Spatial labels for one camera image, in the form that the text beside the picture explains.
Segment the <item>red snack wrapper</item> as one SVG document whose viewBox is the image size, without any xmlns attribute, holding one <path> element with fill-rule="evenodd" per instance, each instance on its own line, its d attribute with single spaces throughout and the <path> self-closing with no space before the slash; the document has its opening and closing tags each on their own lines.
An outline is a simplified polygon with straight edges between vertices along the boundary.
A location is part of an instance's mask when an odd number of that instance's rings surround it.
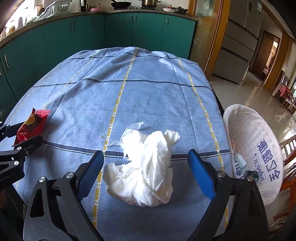
<svg viewBox="0 0 296 241">
<path fill-rule="evenodd" d="M 30 138 L 41 135 L 45 128 L 49 113 L 49 110 L 36 110 L 33 108 L 31 115 L 16 132 L 16 138 L 13 147 L 29 140 Z"/>
</svg>

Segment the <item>white plastic bag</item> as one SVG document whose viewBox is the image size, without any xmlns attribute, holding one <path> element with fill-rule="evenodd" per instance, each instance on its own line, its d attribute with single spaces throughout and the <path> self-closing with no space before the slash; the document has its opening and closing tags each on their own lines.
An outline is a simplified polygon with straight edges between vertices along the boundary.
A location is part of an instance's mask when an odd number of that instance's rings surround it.
<svg viewBox="0 0 296 241">
<path fill-rule="evenodd" d="M 171 149 L 180 139 L 176 131 L 140 131 L 143 123 L 133 123 L 113 146 L 121 146 L 127 164 L 107 164 L 103 180 L 109 195 L 129 205 L 156 207 L 170 201 L 173 187 Z"/>
</svg>

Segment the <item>dark green plastic bag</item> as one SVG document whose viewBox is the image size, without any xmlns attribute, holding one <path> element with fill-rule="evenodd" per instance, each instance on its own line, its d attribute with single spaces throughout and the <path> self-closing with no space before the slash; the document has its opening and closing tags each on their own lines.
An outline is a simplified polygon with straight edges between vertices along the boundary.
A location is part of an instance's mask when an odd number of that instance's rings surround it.
<svg viewBox="0 0 296 241">
<path fill-rule="evenodd" d="M 247 171 L 244 173 L 244 177 L 245 177 L 245 178 L 251 177 L 250 180 L 254 180 L 256 183 L 257 183 L 258 180 L 259 180 L 259 174 L 257 173 L 257 171 L 247 170 Z"/>
</svg>

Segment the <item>white lined trash bin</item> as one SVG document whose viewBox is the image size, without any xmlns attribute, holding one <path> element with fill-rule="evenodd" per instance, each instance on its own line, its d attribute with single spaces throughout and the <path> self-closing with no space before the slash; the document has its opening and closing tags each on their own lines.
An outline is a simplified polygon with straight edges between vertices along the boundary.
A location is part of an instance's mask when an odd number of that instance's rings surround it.
<svg viewBox="0 0 296 241">
<path fill-rule="evenodd" d="M 258 112 L 241 104 L 227 107 L 223 121 L 234 177 L 243 179 L 248 171 L 257 172 L 255 182 L 263 204 L 271 204 L 283 181 L 281 150 L 272 129 Z"/>
</svg>

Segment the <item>teal kitchen cabinets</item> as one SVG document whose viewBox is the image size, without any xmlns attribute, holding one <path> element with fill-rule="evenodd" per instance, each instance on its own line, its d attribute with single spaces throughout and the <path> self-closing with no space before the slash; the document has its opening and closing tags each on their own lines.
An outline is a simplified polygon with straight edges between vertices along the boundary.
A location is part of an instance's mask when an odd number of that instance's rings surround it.
<svg viewBox="0 0 296 241">
<path fill-rule="evenodd" d="M 152 11 L 64 14 L 1 40 L 1 120 L 46 73 L 82 50 L 140 47 L 188 58 L 196 20 Z"/>
</svg>

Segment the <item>blue checked tablecloth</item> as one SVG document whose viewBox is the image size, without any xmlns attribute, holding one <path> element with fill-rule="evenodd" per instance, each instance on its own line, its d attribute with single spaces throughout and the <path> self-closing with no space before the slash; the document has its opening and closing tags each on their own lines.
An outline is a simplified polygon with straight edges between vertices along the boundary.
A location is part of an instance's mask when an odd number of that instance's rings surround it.
<svg viewBox="0 0 296 241">
<path fill-rule="evenodd" d="M 118 141 L 133 123 L 141 131 L 176 131 L 172 148 L 173 193 L 167 204 L 139 207 L 107 193 L 96 182 L 82 205 L 105 240 L 187 240 L 208 208 L 187 163 L 196 150 L 216 170 L 232 175 L 230 148 L 214 92 L 198 64 L 170 53 L 106 48 L 81 51 L 18 87 L 6 123 L 25 121 L 32 109 L 49 111 L 44 144 L 26 157 L 25 176 L 14 184 L 29 202 L 37 180 L 61 178 L 105 151 L 106 164 L 126 162 Z"/>
</svg>

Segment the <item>white dish rack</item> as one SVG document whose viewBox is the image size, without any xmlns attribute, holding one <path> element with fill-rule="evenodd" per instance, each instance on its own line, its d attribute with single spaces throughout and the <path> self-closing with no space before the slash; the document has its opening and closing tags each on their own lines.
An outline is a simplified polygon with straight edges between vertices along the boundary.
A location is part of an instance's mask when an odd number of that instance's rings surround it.
<svg viewBox="0 0 296 241">
<path fill-rule="evenodd" d="M 69 13 L 70 4 L 72 1 L 54 1 L 45 8 L 45 11 L 32 19 L 32 22 L 37 22 L 55 15 Z"/>
</svg>

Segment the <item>black wok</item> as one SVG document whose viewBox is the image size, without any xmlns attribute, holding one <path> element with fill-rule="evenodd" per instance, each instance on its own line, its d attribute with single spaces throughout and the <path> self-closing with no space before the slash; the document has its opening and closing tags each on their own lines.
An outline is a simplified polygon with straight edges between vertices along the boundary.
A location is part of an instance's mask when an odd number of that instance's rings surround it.
<svg viewBox="0 0 296 241">
<path fill-rule="evenodd" d="M 128 9 L 131 5 L 132 5 L 132 3 L 129 1 L 111 0 L 111 6 L 114 8 L 114 10 Z"/>
</svg>

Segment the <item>grey refrigerator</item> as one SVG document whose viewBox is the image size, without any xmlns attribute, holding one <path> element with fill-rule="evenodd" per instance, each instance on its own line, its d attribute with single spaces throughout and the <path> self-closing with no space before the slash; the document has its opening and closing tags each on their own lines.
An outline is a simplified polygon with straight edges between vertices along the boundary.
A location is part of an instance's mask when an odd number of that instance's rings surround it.
<svg viewBox="0 0 296 241">
<path fill-rule="evenodd" d="M 240 84 L 247 73 L 261 29 L 262 2 L 233 0 L 213 75 Z"/>
</svg>

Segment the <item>steel cooking pot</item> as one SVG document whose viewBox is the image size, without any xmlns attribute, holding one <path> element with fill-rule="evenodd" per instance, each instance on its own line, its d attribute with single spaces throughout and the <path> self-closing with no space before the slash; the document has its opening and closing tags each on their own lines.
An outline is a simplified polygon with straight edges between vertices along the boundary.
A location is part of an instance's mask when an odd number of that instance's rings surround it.
<svg viewBox="0 0 296 241">
<path fill-rule="evenodd" d="M 159 0 L 139 0 L 141 2 L 141 7 L 143 8 L 156 8 Z"/>
</svg>

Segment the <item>white bowl with lid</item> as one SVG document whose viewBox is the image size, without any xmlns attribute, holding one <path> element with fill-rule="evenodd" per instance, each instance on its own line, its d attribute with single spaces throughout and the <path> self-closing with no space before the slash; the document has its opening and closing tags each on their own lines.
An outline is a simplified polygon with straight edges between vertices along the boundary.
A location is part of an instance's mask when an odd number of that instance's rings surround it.
<svg viewBox="0 0 296 241">
<path fill-rule="evenodd" d="M 171 5 L 169 5 L 167 8 L 163 8 L 163 11 L 165 11 L 167 13 L 175 13 L 176 9 L 173 8 Z"/>
</svg>

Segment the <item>small black lidded pot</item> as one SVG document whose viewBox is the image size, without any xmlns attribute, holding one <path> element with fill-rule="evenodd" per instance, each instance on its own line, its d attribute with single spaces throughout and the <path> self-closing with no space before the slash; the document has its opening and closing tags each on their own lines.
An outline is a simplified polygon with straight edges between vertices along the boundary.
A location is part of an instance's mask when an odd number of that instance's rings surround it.
<svg viewBox="0 0 296 241">
<path fill-rule="evenodd" d="M 176 8 L 176 13 L 177 14 L 181 14 L 181 15 L 186 15 L 187 14 L 188 9 L 184 9 L 181 6 L 178 6 Z"/>
</svg>

